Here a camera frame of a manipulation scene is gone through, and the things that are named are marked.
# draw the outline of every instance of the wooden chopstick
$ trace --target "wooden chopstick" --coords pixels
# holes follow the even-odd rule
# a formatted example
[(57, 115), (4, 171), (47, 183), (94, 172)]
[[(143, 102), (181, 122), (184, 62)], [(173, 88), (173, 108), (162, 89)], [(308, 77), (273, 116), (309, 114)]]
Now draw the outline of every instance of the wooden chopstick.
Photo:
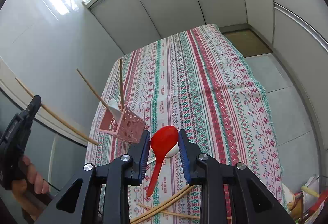
[[(147, 209), (152, 209), (152, 207), (150, 207), (150, 206), (145, 206), (145, 205), (142, 205), (142, 204), (137, 204), (137, 205), (142, 206), (142, 207), (147, 208)], [(199, 216), (178, 214), (178, 213), (170, 212), (170, 211), (167, 211), (167, 210), (163, 210), (162, 213), (165, 213), (165, 214), (168, 214), (168, 215), (172, 215), (172, 216), (183, 217), (183, 218), (200, 219)]]
[(153, 209), (150, 209), (149, 211), (147, 211), (146, 213), (134, 218), (130, 220), (130, 224), (138, 224), (158, 213), (160, 213), (161, 211), (163, 211), (164, 209), (167, 209), (170, 205), (173, 205), (177, 200), (181, 199), (185, 194), (187, 194), (189, 191), (191, 191), (191, 189), (193, 188), (193, 186), (189, 186), (187, 189), (185, 189), (185, 191), (181, 192), (179, 191), (178, 193), (176, 193), (174, 196), (170, 197), (169, 202), (167, 203), (162, 203), (156, 207), (153, 207)]
[(167, 199), (166, 201), (164, 201), (163, 203), (159, 204), (158, 206), (155, 206), (153, 207), (152, 209), (150, 209), (149, 211), (147, 211), (146, 213), (144, 214), (141, 214), (140, 216), (137, 216), (133, 219), (130, 220), (130, 224), (133, 222), (133, 221), (137, 221), (139, 219), (141, 219), (142, 217), (154, 212), (156, 209), (160, 208), (162, 205), (165, 205), (167, 204), (168, 202), (170, 202), (172, 199), (176, 198), (177, 196), (179, 196), (180, 194), (182, 194), (184, 191), (186, 191), (187, 189), (189, 188), (189, 185), (187, 185), (186, 187), (184, 187), (182, 190), (178, 191), (175, 195), (171, 196), (169, 199)]
[(106, 107), (108, 111), (110, 111), (109, 105), (106, 104), (106, 102), (97, 94), (96, 90), (91, 86), (91, 84), (87, 81), (87, 79), (82, 75), (81, 71), (77, 68), (77, 72), (81, 75), (82, 79), (85, 81), (85, 83), (89, 86), (90, 90), (96, 95), (99, 101)]
[[(33, 98), (34, 94), (18, 79), (15, 78), (18, 83), (23, 87), (23, 89)], [(76, 128), (74, 128), (72, 125), (68, 124), (65, 120), (57, 116), (54, 112), (50, 110), (44, 103), (41, 103), (41, 106), (43, 107), (44, 110), (46, 110), (50, 115), (52, 115), (55, 119), (57, 119), (60, 123), (62, 123), (64, 126), (68, 127), (70, 130), (74, 131), (76, 134), (80, 135), (82, 138), (86, 139), (88, 142), (94, 144), (94, 145), (99, 145), (98, 142), (95, 140), (91, 139), (90, 137), (86, 136), (84, 133), (80, 132)]]
[(121, 94), (121, 110), (123, 112), (124, 109), (124, 94), (123, 94), (123, 75), (122, 75), (122, 58), (120, 58), (120, 94)]

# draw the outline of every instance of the pink plastic basket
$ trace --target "pink plastic basket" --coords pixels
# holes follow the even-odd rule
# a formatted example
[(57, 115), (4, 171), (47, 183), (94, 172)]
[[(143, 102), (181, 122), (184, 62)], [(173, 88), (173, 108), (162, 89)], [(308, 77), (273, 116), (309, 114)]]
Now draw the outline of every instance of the pink plastic basket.
[(145, 125), (146, 123), (140, 117), (125, 106), (118, 123), (112, 113), (106, 110), (98, 131), (108, 133), (125, 142), (139, 143)]

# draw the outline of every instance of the red spoon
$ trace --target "red spoon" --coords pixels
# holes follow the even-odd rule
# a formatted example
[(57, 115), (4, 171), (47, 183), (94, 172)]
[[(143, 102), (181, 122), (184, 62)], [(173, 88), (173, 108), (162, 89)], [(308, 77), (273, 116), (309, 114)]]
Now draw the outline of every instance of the red spoon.
[(153, 135), (150, 146), (154, 151), (156, 164), (147, 189), (147, 196), (153, 194), (165, 155), (175, 146), (178, 137), (178, 130), (174, 126), (165, 126)]

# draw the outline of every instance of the striped tablecloth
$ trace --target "striped tablecloth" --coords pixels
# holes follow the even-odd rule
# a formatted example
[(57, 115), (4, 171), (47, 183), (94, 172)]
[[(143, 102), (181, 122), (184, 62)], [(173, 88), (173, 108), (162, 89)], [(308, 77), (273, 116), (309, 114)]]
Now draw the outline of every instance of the striped tablecloth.
[[(119, 101), (118, 62), (102, 98)], [(204, 25), (151, 43), (123, 57), (125, 103), (146, 122), (153, 135), (166, 125), (186, 130), (189, 140), (219, 162), (245, 163), (280, 203), (284, 203), (276, 138), (264, 88), (253, 77), (243, 56), (216, 25)], [(110, 163), (127, 153), (129, 144), (98, 132), (105, 107), (99, 103), (86, 162)], [(140, 215), (143, 203), (156, 206), (181, 190), (186, 181), (180, 155), (166, 159), (151, 197), (146, 189), (155, 166), (148, 166), (140, 187), (129, 187), (130, 218)], [(199, 215), (200, 186), (168, 210)], [(146, 222), (197, 223), (158, 214)]]

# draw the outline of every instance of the finger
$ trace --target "finger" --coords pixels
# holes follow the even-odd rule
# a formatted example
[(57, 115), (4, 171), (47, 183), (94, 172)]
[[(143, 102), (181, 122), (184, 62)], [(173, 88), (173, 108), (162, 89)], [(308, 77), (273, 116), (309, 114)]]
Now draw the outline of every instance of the finger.
[(14, 180), (12, 182), (13, 195), (21, 207), (30, 214), (33, 220), (36, 220), (41, 214), (35, 205), (33, 205), (25, 196), (24, 193), (27, 189), (26, 180)]
[(32, 163), (30, 163), (30, 165), (27, 168), (27, 179), (31, 184), (34, 184), (36, 175), (37, 175), (37, 170), (35, 166)]
[(42, 193), (47, 193), (49, 192), (49, 184), (45, 180), (43, 180), (43, 186), (42, 186)]
[(27, 166), (29, 166), (31, 163), (31, 160), (26, 155), (23, 156), (22, 160)]
[(13, 180), (11, 183), (11, 188), (13, 190), (13, 194), (23, 194), (24, 192), (26, 192), (27, 182), (26, 180)]
[(42, 187), (43, 187), (43, 177), (41, 176), (41, 174), (38, 172), (35, 178), (35, 182), (34, 182), (34, 191), (36, 194), (40, 194), (42, 191)]

